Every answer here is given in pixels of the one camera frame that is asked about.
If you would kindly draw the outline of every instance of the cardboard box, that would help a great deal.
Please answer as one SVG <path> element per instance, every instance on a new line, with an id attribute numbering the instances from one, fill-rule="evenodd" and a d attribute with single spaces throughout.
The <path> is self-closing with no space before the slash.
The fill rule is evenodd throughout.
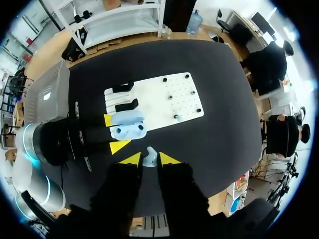
<path id="1" fill-rule="evenodd" d="M 15 161 L 16 159 L 17 149 L 9 149 L 4 155 L 5 159 L 9 160 L 10 162 Z"/>
<path id="2" fill-rule="evenodd" d="M 121 6 L 121 0 L 102 0 L 106 11 L 118 8 Z"/>
<path id="3" fill-rule="evenodd" d="M 22 102 L 18 101 L 17 103 L 15 103 L 15 107 L 13 111 L 13 119 L 15 122 L 15 126 L 21 127 L 23 124 L 24 117 L 23 117 L 22 107 L 23 107 Z"/>
<path id="4" fill-rule="evenodd" d="M 5 145 L 5 147 L 9 147 L 9 148 L 14 147 L 15 135 L 13 135 L 13 134 L 7 135 L 9 133 L 9 129 L 8 128 L 4 129 L 4 133 L 6 134 L 6 136 L 4 137 L 4 145 Z"/>

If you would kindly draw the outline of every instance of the chair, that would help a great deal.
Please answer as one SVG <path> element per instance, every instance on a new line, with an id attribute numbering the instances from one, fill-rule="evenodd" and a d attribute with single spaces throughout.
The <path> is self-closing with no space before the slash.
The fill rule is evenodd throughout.
<path id="1" fill-rule="evenodd" d="M 224 43 L 224 39 L 221 38 L 220 34 L 223 33 L 224 30 L 230 32 L 230 31 L 231 31 L 231 28 L 230 28 L 230 26 L 229 26 L 227 23 L 225 23 L 224 21 L 222 21 L 222 20 L 219 19 L 219 18 L 221 18 L 222 16 L 223 16 L 223 15 L 222 15 L 222 13 L 221 13 L 221 10 L 219 9 L 219 10 L 218 10 L 218 13 L 217 13 L 217 16 L 216 16 L 216 22 L 217 22 L 218 25 L 220 25 L 221 30 L 220 30 L 220 32 L 217 34 L 217 36 L 213 37 L 212 39 L 213 39 L 214 41 Z"/>

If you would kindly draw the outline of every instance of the water bottle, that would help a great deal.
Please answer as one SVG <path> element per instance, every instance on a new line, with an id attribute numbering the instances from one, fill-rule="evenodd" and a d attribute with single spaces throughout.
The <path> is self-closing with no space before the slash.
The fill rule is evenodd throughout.
<path id="1" fill-rule="evenodd" d="M 190 16 L 186 30 L 188 34 L 196 34 L 201 23 L 203 22 L 203 18 L 198 14 L 198 12 L 198 10 L 195 10 L 195 12 L 193 12 Z"/>

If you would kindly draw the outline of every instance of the black table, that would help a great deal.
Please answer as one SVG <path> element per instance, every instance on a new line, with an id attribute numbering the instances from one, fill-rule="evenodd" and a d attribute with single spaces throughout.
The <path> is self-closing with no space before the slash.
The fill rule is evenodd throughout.
<path id="1" fill-rule="evenodd" d="M 194 170 L 197 185 L 207 197 L 228 187 L 259 159 L 261 135 L 257 109 L 249 83 L 232 50 L 225 44 L 199 40 L 169 40 L 137 44 L 79 63 L 71 69 L 69 111 L 79 102 L 82 116 L 105 114 L 104 90 L 128 80 L 190 72 L 205 115 L 201 118 L 148 132 L 113 156 L 90 157 L 92 172 L 81 170 L 72 160 L 64 172 L 66 207 L 89 209 L 90 198 L 106 178 L 113 162 L 142 152 L 147 146 L 179 160 Z M 88 131 L 89 142 L 101 142 L 107 128 Z M 43 166 L 58 184 L 58 167 Z M 144 168 L 135 217 L 164 212 L 156 168 Z"/>

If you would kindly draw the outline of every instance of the person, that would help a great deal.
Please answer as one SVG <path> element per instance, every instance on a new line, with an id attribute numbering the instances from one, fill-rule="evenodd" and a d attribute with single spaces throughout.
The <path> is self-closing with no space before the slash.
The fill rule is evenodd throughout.
<path id="1" fill-rule="evenodd" d="M 249 69 L 255 80 L 252 90 L 269 88 L 276 80 L 283 81 L 287 71 L 286 57 L 293 55 L 294 50 L 287 41 L 284 41 L 283 47 L 272 41 L 265 49 L 249 54 L 240 64 Z"/>
<path id="2" fill-rule="evenodd" d="M 298 142 L 307 143 L 310 138 L 310 127 L 306 123 L 298 129 L 293 116 L 273 115 L 263 122 L 262 140 L 267 139 L 267 153 L 276 153 L 279 157 L 291 157 L 296 151 Z"/>

